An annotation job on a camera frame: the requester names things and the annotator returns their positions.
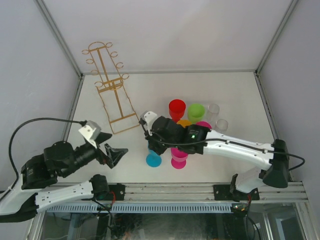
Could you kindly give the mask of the clear wine glass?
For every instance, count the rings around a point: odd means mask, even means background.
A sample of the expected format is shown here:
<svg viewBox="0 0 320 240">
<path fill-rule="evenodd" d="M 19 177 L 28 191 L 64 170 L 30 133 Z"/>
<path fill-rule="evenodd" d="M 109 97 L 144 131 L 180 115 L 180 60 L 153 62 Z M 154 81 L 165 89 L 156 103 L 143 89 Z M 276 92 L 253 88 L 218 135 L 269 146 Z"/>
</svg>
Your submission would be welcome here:
<svg viewBox="0 0 320 240">
<path fill-rule="evenodd" d="M 225 119 L 218 119 L 215 123 L 214 130 L 219 133 L 225 133 L 228 130 L 229 122 Z"/>
<path fill-rule="evenodd" d="M 207 107 L 207 114 L 206 114 L 206 119 L 208 120 L 209 123 L 212 123 L 216 120 L 220 112 L 220 106 L 212 103 L 208 105 Z"/>
</svg>

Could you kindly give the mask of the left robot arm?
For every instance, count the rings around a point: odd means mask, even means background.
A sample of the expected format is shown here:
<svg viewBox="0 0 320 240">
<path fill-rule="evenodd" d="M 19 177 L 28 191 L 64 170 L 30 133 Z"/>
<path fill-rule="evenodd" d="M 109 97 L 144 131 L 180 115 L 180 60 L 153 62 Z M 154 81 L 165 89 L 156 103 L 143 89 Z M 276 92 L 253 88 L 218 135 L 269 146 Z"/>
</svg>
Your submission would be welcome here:
<svg viewBox="0 0 320 240">
<path fill-rule="evenodd" d="M 104 175 L 95 174 L 89 180 L 58 190 L 46 190 L 93 160 L 101 165 L 114 166 L 110 153 L 104 154 L 99 144 L 112 134 L 101 132 L 94 140 L 73 148 L 69 142 L 58 141 L 43 153 L 28 160 L 16 174 L 13 184 L 0 194 L 1 223 L 19 223 L 34 218 L 38 213 L 70 201 L 104 200 L 110 188 Z"/>
</svg>

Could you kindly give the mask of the orange plastic wine glass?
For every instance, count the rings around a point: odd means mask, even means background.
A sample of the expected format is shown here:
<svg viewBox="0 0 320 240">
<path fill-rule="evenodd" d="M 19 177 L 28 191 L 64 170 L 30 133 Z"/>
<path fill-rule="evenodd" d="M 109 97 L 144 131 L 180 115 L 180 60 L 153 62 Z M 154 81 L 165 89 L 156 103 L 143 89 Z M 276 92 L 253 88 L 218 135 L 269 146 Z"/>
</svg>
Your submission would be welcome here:
<svg viewBox="0 0 320 240">
<path fill-rule="evenodd" d="M 191 121 L 189 121 L 188 119 L 180 119 L 178 122 L 177 122 L 178 125 L 181 125 L 183 128 L 186 128 L 188 126 L 190 126 L 192 124 Z"/>
</svg>

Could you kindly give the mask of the green plastic wine glass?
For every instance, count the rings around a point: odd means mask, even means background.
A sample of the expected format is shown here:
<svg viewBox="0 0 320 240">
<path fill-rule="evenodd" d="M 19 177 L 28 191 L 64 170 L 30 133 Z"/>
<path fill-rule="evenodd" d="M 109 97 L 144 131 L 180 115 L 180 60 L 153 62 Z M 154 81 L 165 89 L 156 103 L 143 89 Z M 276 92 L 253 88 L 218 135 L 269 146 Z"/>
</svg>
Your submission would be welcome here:
<svg viewBox="0 0 320 240">
<path fill-rule="evenodd" d="M 193 103 L 187 109 L 188 120 L 192 124 L 200 122 L 203 119 L 205 112 L 205 107 L 202 104 Z"/>
</svg>

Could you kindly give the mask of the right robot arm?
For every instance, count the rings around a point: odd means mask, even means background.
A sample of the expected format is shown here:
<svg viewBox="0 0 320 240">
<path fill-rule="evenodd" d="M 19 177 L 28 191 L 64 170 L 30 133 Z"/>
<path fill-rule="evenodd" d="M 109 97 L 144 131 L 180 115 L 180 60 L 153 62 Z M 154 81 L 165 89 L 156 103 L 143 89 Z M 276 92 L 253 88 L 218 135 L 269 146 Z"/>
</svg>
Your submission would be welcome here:
<svg viewBox="0 0 320 240">
<path fill-rule="evenodd" d="M 144 136 L 129 133 L 115 142 L 128 148 L 110 170 L 115 183 L 209 183 L 231 177 L 230 195 L 237 200 L 263 185 L 289 184 L 286 143 L 259 143 L 227 136 L 192 124 L 146 112 L 140 120 Z"/>
</svg>

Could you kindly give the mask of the cyan plastic wine glass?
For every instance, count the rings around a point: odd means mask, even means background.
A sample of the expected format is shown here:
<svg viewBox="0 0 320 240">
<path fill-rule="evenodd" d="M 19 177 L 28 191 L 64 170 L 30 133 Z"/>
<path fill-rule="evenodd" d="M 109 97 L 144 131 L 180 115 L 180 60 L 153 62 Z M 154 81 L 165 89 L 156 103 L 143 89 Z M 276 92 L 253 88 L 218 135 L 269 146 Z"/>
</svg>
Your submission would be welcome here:
<svg viewBox="0 0 320 240">
<path fill-rule="evenodd" d="M 150 149 L 149 146 L 147 146 L 148 149 L 148 155 L 146 156 L 146 164 L 149 167 L 157 168 L 162 164 L 162 158 L 159 156 L 156 152 Z"/>
</svg>

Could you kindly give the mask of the red plastic wine glass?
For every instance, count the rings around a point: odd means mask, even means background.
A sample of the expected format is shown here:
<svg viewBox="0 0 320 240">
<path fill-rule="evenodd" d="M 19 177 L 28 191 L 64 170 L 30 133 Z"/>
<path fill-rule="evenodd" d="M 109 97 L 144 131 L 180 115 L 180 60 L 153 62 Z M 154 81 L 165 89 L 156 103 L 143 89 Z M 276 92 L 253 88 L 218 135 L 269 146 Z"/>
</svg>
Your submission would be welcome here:
<svg viewBox="0 0 320 240">
<path fill-rule="evenodd" d="M 185 114 L 186 103 L 181 99 L 174 99 L 169 103 L 168 108 L 172 120 L 178 122 Z"/>
</svg>

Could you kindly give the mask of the magenta wine glass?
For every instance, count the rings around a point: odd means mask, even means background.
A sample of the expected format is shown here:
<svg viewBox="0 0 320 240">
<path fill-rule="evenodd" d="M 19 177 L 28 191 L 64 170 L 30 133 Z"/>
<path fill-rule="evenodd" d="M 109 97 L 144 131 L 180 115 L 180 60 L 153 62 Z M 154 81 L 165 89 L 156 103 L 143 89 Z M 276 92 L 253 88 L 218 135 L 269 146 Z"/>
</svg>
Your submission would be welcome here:
<svg viewBox="0 0 320 240">
<path fill-rule="evenodd" d="M 183 169 L 187 164 L 188 154 L 178 150 L 177 148 L 171 148 L 171 165 L 175 169 Z"/>
<path fill-rule="evenodd" d="M 203 131 L 209 132 L 212 130 L 212 126 L 206 121 L 199 121 L 195 125 Z"/>
</svg>

